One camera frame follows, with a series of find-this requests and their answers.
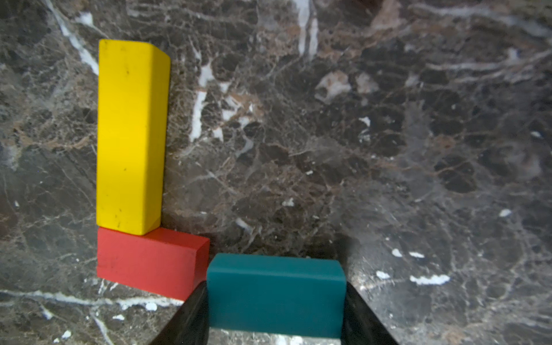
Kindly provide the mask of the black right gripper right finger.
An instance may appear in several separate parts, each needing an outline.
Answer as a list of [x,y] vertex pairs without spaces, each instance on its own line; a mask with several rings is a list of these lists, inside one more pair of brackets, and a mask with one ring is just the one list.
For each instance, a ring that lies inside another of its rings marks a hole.
[[346,284],[342,344],[398,345],[350,282]]

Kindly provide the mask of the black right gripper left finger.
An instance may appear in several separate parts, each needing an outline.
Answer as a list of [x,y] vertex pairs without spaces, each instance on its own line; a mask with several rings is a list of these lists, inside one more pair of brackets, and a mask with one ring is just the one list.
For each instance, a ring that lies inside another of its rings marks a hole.
[[150,345],[206,345],[208,343],[208,290],[200,283]]

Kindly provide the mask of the yellow block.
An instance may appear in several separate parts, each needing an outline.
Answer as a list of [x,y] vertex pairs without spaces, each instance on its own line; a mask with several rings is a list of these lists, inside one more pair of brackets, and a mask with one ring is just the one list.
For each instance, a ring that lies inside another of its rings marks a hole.
[[143,236],[160,226],[170,57],[152,44],[99,43],[96,223]]

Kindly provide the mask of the teal block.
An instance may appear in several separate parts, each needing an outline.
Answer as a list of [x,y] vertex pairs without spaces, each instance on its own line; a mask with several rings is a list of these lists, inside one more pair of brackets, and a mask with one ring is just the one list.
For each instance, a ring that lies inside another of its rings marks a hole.
[[219,253],[206,281],[214,328],[341,336],[346,276],[336,260]]

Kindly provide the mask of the red block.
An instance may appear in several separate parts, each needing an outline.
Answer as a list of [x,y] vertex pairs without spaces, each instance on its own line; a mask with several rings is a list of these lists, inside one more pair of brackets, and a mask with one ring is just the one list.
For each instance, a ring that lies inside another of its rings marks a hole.
[[185,301],[206,279],[210,239],[158,228],[144,236],[99,228],[97,275]]

